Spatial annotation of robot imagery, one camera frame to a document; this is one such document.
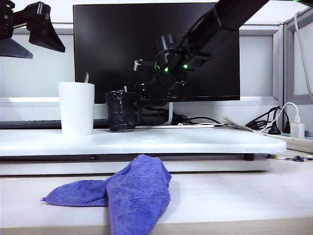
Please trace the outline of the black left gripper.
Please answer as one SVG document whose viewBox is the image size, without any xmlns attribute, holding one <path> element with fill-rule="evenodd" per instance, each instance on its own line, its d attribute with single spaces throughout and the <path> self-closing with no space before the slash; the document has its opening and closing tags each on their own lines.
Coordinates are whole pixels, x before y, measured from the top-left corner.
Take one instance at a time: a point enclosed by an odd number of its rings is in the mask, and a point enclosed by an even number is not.
<svg viewBox="0 0 313 235">
<path fill-rule="evenodd" d="M 15 13 L 13 12 L 14 7 L 15 4 L 10 0 L 0 1 L 0 55 L 2 57 L 33 58 L 33 54 L 29 50 L 11 39 L 15 28 L 27 27 L 27 24 L 31 44 L 65 52 L 66 48 L 53 28 L 49 5 L 40 1 Z M 31 21 L 29 7 L 32 7 L 35 12 Z"/>
</svg>

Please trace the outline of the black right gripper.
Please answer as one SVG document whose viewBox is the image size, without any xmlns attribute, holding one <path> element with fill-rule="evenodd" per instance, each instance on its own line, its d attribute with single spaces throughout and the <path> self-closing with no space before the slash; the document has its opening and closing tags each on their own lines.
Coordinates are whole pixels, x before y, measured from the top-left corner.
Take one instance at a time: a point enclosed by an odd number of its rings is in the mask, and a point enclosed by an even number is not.
<svg viewBox="0 0 313 235">
<path fill-rule="evenodd" d="M 164 105 L 170 102 L 177 96 L 177 88 L 185 85 L 185 80 L 186 72 L 168 71 L 153 74 L 145 83 L 124 85 L 123 90 L 132 94 L 136 123 L 141 122 L 142 108 L 145 107 L 146 100 L 149 100 L 150 105 Z"/>
</svg>

